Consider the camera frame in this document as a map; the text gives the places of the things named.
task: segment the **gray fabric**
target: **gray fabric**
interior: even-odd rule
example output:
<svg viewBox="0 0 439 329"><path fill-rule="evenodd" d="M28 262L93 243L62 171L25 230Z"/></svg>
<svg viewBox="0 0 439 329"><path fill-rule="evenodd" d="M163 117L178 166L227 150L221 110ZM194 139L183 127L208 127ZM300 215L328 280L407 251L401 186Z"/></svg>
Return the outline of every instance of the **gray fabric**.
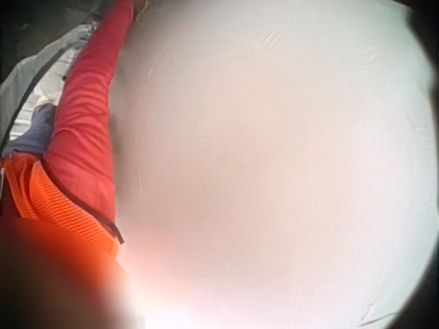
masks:
<svg viewBox="0 0 439 329"><path fill-rule="evenodd" d="M46 103L37 106L32 115L30 129L22 136L10 141L2 152L2 157L13 151L43 154L50 143L54 129L54 114L56 106Z"/></svg>

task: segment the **orange mesh fabric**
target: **orange mesh fabric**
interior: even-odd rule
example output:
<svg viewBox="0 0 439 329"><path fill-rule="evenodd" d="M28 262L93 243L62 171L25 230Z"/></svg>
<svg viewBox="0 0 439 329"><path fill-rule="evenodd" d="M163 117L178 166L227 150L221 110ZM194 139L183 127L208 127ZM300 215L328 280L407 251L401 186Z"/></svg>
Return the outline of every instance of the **orange mesh fabric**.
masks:
<svg viewBox="0 0 439 329"><path fill-rule="evenodd" d="M47 177L41 162L30 154L3 160L12 197L20 216L51 223L79 234L115 257L119 242L85 210L75 205Z"/></svg>

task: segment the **orange mesh vest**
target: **orange mesh vest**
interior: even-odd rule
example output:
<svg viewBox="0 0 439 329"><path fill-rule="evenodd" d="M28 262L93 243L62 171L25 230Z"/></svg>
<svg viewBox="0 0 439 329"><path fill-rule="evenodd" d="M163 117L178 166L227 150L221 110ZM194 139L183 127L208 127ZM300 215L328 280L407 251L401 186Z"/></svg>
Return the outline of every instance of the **orange mesh vest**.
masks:
<svg viewBox="0 0 439 329"><path fill-rule="evenodd" d="M119 242L85 210L74 204L53 184L39 159L14 154L0 161L5 169L12 199L20 216L57 225L96 244L115 257Z"/></svg>

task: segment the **white fabric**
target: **white fabric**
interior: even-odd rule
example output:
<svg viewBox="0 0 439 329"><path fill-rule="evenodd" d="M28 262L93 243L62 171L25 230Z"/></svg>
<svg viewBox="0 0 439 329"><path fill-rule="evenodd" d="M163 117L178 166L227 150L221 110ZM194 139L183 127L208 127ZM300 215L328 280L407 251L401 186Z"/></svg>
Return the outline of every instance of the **white fabric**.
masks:
<svg viewBox="0 0 439 329"><path fill-rule="evenodd" d="M169 0L141 17L110 127L146 328L385 328L401 312L438 219L434 71L407 15Z"/></svg>

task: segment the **white surface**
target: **white surface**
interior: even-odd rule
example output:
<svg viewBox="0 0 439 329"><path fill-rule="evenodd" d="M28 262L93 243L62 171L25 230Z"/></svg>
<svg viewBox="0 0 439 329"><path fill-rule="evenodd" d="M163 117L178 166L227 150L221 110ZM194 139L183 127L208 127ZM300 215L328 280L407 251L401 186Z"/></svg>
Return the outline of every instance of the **white surface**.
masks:
<svg viewBox="0 0 439 329"><path fill-rule="evenodd" d="M153 3L110 94L147 328L385 328L437 237L433 78L390 1Z"/></svg>

